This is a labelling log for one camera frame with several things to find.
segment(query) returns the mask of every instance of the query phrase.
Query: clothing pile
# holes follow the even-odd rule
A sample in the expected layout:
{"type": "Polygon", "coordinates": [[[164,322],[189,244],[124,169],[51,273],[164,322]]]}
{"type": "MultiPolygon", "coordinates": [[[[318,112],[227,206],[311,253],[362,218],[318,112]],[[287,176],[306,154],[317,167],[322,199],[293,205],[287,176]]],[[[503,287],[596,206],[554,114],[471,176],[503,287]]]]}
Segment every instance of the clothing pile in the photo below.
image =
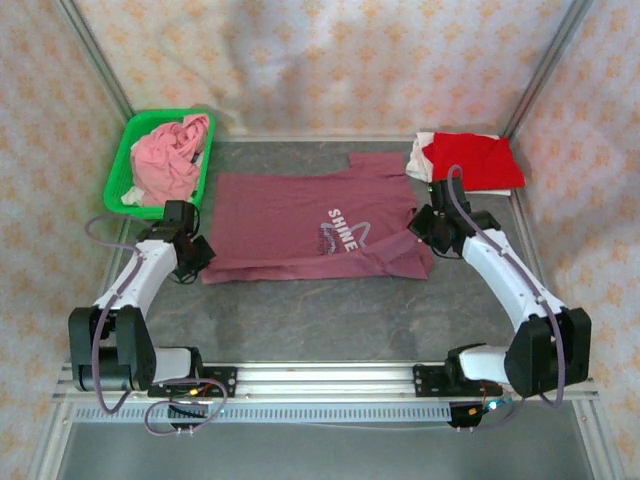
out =
{"type": "Polygon", "coordinates": [[[396,275],[427,279],[407,229],[417,199],[402,153],[352,153],[319,176],[220,173],[204,283],[396,275]]]}
{"type": "Polygon", "coordinates": [[[509,141],[495,135],[418,132],[406,172],[432,182],[446,179],[455,164],[462,167],[467,192],[509,195],[511,189],[525,186],[509,141]]]}
{"type": "Polygon", "coordinates": [[[122,203],[151,207],[190,200],[200,178],[209,123],[206,114],[187,115],[182,123],[165,123],[138,140],[131,147],[134,186],[122,203]]]}

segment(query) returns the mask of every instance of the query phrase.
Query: gray floor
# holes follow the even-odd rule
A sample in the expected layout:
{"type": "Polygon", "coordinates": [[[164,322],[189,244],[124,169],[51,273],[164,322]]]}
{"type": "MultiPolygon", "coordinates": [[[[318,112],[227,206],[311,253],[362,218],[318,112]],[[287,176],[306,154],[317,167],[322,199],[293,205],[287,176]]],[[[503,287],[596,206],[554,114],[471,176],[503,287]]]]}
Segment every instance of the gray floor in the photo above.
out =
{"type": "MultiPolygon", "coordinates": [[[[346,168],[350,152],[402,151],[408,161],[410,150],[410,142],[217,143],[201,232],[209,238],[217,172],[317,175],[346,168]]],[[[422,205],[427,187],[411,182],[422,205]]],[[[474,210],[495,216],[520,253],[509,200],[488,195],[470,200],[474,210]]],[[[513,335],[480,276],[463,261],[439,258],[428,281],[380,277],[215,286],[165,281],[147,326],[157,346],[197,346],[208,362],[441,360],[450,348],[507,344],[513,335]]]]}

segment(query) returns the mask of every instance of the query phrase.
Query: green basket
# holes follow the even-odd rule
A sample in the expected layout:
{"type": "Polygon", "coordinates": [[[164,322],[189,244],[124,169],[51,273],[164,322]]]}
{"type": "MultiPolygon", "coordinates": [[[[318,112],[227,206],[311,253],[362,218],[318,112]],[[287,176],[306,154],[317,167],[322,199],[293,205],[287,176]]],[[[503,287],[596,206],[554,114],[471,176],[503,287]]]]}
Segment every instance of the green basket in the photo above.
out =
{"type": "Polygon", "coordinates": [[[213,116],[205,110],[186,109],[186,110],[149,110],[137,114],[127,123],[124,130],[118,153],[107,186],[104,190],[104,203],[109,210],[115,213],[123,213],[133,215],[139,218],[151,220],[159,220],[164,213],[164,207],[139,207],[137,205],[125,205],[122,203],[122,195],[127,193],[133,187],[133,172],[131,171],[131,147],[144,135],[167,122],[182,122],[185,115],[193,113],[206,113],[211,120],[209,132],[207,134],[207,144],[202,152],[202,164],[200,165],[200,178],[198,179],[198,188],[193,197],[193,204],[200,208],[202,197],[204,195],[204,185],[207,178],[207,165],[211,156],[211,145],[213,144],[213,132],[216,122],[213,116]]]}

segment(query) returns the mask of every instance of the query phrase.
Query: pink cloth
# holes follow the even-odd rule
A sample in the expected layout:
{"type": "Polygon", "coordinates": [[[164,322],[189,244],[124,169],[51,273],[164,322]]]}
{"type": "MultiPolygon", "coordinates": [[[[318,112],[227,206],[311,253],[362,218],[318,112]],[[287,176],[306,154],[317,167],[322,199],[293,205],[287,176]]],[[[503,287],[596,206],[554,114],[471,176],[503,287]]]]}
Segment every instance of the pink cloth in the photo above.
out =
{"type": "Polygon", "coordinates": [[[204,283],[397,275],[426,279],[426,245],[407,230],[416,197],[401,153],[353,153],[321,176],[221,173],[204,283]]]}
{"type": "Polygon", "coordinates": [[[206,114],[187,115],[182,123],[160,125],[133,147],[133,182],[145,192],[143,206],[163,206],[193,194],[200,167],[191,159],[205,147],[209,122],[206,114]]]}

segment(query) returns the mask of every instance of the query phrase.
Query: fabric wall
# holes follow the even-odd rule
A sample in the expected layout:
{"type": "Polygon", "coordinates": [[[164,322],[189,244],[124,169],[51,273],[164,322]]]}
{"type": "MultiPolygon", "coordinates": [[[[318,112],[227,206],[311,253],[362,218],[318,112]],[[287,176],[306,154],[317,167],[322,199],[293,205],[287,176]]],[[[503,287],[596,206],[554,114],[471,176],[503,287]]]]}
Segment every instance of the fabric wall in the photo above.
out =
{"type": "MultiPolygon", "coordinates": [[[[24,478],[107,251],[84,235],[123,123],[51,0],[0,9],[0,478],[24,478]]],[[[97,233],[106,234],[97,229],[97,233]]]]}
{"type": "Polygon", "coordinates": [[[593,320],[627,474],[640,477],[640,15],[594,2],[518,134],[545,270],[593,320]]]}
{"type": "Polygon", "coordinates": [[[218,133],[500,132],[569,0],[78,0],[135,109],[218,133]]]}

